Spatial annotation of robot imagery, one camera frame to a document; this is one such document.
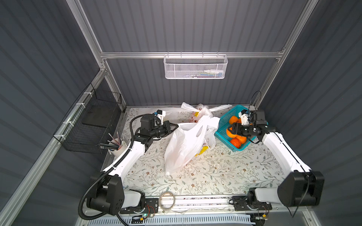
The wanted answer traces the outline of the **clear plastic bag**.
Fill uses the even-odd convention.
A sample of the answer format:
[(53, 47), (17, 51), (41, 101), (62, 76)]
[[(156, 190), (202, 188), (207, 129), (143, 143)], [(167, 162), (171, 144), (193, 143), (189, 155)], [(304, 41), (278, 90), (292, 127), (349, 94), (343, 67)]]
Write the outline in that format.
[(219, 117), (205, 115), (198, 122), (179, 124), (172, 134), (164, 155), (167, 176), (186, 166), (203, 147), (211, 150), (216, 146), (215, 133), (219, 121)]

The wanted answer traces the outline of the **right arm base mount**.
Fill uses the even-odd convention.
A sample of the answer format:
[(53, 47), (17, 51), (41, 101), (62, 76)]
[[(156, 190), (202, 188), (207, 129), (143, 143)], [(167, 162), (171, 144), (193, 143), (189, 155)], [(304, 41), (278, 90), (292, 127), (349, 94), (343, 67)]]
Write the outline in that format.
[(251, 200), (251, 198), (248, 198), (246, 195), (232, 196), (228, 203), (234, 207), (235, 211), (268, 212), (272, 210), (272, 205), (270, 203)]

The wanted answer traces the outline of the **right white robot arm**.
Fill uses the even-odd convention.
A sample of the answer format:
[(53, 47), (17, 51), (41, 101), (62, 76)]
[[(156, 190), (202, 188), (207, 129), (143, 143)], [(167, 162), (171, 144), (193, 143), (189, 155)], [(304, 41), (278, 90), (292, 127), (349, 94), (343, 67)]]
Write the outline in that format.
[(313, 171), (298, 157), (280, 131), (268, 124), (264, 111), (242, 110), (239, 117), (240, 122), (233, 123), (228, 131), (248, 140), (257, 137), (272, 152), (286, 176), (276, 188), (250, 189), (250, 202), (277, 203), (286, 207), (319, 205), (325, 181), (322, 173)]

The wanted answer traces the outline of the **cartoon printed plastic bag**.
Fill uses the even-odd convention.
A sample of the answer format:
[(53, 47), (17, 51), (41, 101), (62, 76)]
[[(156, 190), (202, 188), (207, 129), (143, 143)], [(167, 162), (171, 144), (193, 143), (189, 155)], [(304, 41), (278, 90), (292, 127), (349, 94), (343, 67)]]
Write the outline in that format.
[(162, 110), (166, 112), (166, 116), (164, 117), (166, 121), (169, 120), (172, 123), (196, 123), (205, 115), (214, 117), (217, 112), (229, 109), (230, 107), (232, 107), (232, 105), (228, 104), (210, 108), (204, 104), (192, 106), (183, 102), (180, 107), (166, 107)]

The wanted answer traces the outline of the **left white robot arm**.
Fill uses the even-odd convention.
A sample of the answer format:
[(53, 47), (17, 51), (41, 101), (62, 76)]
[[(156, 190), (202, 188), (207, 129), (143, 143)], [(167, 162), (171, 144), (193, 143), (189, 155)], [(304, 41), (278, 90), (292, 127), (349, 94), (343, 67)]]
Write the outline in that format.
[(163, 120), (163, 111), (134, 117), (140, 120), (137, 130), (130, 128), (131, 141), (126, 150), (107, 166), (100, 175), (91, 179), (90, 187), (81, 197), (78, 215), (95, 220), (107, 214), (115, 216), (123, 209), (141, 212), (146, 197), (141, 191), (124, 189), (123, 180), (131, 167), (142, 157), (155, 140), (160, 140), (178, 129), (178, 124)]

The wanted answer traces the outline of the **teal plastic basket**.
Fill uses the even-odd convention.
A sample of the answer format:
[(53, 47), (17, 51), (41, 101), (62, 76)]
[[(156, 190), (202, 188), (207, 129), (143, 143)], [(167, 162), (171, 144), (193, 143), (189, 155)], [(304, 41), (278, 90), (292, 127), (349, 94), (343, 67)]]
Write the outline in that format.
[(232, 150), (233, 152), (237, 152), (237, 151), (243, 151), (244, 149), (246, 149), (250, 144), (258, 144), (259, 141), (256, 141), (256, 137), (249, 137), (249, 139), (247, 139), (247, 142), (245, 144), (242, 144), (241, 147), (239, 149), (235, 148), (231, 143), (230, 140), (232, 138), (228, 137), (226, 134), (226, 129), (231, 127), (232, 125), (229, 124), (229, 119), (232, 116), (236, 116), (238, 117), (238, 113), (241, 112), (242, 110), (248, 110), (246, 107), (242, 106), (242, 105), (236, 105), (234, 108), (232, 108), (231, 110), (229, 110), (227, 113), (225, 113), (219, 120), (219, 127), (217, 132), (215, 133), (215, 136), (222, 142), (224, 143), (230, 150)]

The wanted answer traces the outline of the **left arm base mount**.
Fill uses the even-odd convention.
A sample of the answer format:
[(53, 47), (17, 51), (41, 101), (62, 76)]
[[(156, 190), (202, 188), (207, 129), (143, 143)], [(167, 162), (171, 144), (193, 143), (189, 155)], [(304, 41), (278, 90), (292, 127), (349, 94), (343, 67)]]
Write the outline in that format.
[(148, 214), (158, 213), (159, 199), (145, 198), (136, 207), (127, 207), (120, 210), (120, 214)]

